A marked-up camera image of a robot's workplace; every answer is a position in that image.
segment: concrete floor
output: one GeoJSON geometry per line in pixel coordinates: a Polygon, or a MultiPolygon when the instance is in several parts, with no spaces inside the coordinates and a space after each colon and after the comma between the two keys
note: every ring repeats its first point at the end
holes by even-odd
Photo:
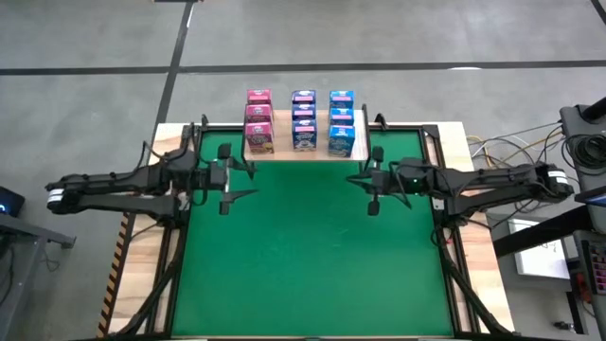
{"type": "MultiPolygon", "coordinates": [[[[0,0],[0,68],[166,66],[183,9],[146,0],[0,0]]],[[[602,59],[606,26],[589,0],[207,0],[194,7],[181,65],[602,59]]],[[[69,252],[49,247],[62,267],[39,271],[16,337],[94,335],[119,217],[53,216],[44,185],[70,172],[129,170],[141,140],[152,136],[165,81],[165,75],[0,77],[6,146],[0,185],[27,197],[23,219],[78,235],[69,252]]],[[[605,96],[605,83],[606,70],[597,67],[179,75],[167,121],[205,113],[211,121],[240,122],[250,87],[271,87],[276,108],[287,107],[295,88],[319,90],[321,107],[328,90],[347,88],[390,120],[463,121],[468,134],[489,137],[555,121],[560,107],[605,96]]],[[[564,166],[559,153],[549,157],[564,166]]],[[[518,332],[598,339],[595,325],[590,336],[550,326],[570,320],[563,293],[507,289],[518,332]]]]}

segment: green mat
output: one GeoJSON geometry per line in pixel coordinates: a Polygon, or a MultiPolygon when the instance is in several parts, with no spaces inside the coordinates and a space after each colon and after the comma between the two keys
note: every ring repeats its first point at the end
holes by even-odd
{"type": "MultiPolygon", "coordinates": [[[[416,132],[372,133],[385,160],[421,157],[416,132]]],[[[207,133],[214,158],[240,133],[207,133]]],[[[265,162],[233,190],[258,188],[220,216],[219,193],[193,208],[177,297],[176,336],[452,335],[429,200],[413,210],[345,181],[349,162],[265,162]]]]}

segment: box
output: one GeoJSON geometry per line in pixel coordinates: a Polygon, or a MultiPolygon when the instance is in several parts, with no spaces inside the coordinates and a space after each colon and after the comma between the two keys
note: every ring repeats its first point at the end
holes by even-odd
{"type": "Polygon", "coordinates": [[[353,91],[330,91],[330,108],[346,108],[353,109],[353,91]]]}
{"type": "Polygon", "coordinates": [[[293,104],[315,104],[315,90],[293,91],[293,104]]]}
{"type": "Polygon", "coordinates": [[[293,121],[293,146],[295,152],[315,151],[318,126],[315,119],[293,121]]]}
{"type": "Polygon", "coordinates": [[[248,104],[272,104],[272,90],[248,90],[246,92],[248,104]]]}
{"type": "Polygon", "coordinates": [[[353,109],[331,108],[329,125],[353,125],[353,109]]]}
{"type": "Polygon", "coordinates": [[[315,104],[293,104],[293,121],[315,119],[315,104]]]}
{"type": "Polygon", "coordinates": [[[251,153],[273,153],[272,124],[269,122],[246,123],[246,140],[251,153]]]}
{"type": "Polygon", "coordinates": [[[245,112],[247,123],[273,122],[271,104],[247,104],[245,112]]]}
{"type": "Polygon", "coordinates": [[[350,157],[356,130],[352,126],[333,125],[329,127],[329,155],[350,157]]]}

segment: pink box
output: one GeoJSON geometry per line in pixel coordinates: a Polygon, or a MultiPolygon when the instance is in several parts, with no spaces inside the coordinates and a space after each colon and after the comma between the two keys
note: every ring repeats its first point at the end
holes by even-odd
{"type": "Polygon", "coordinates": [[[272,123],[273,111],[270,104],[248,104],[246,105],[246,122],[270,122],[272,123]]]}
{"type": "Polygon", "coordinates": [[[246,100],[248,104],[272,104],[272,90],[248,90],[246,100]]]}
{"type": "Polygon", "coordinates": [[[246,123],[246,140],[251,153],[273,153],[272,124],[270,122],[246,123]]]}

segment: yellow and black hazard tape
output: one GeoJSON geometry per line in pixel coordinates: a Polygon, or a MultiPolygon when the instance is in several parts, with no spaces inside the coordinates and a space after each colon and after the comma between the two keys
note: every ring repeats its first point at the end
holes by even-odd
{"type": "Polygon", "coordinates": [[[130,236],[133,230],[134,215],[122,213],[122,221],[120,222],[120,230],[116,240],[116,250],[114,251],[114,258],[112,259],[112,269],[110,270],[109,280],[107,281],[107,291],[105,298],[103,299],[103,307],[101,309],[101,319],[98,323],[97,337],[101,338],[107,336],[110,328],[110,320],[112,319],[112,313],[114,312],[114,306],[116,305],[116,294],[117,288],[120,284],[120,278],[122,277],[122,270],[124,269],[124,261],[126,260],[126,254],[128,252],[128,244],[130,237],[127,239],[126,236],[130,236]]]}

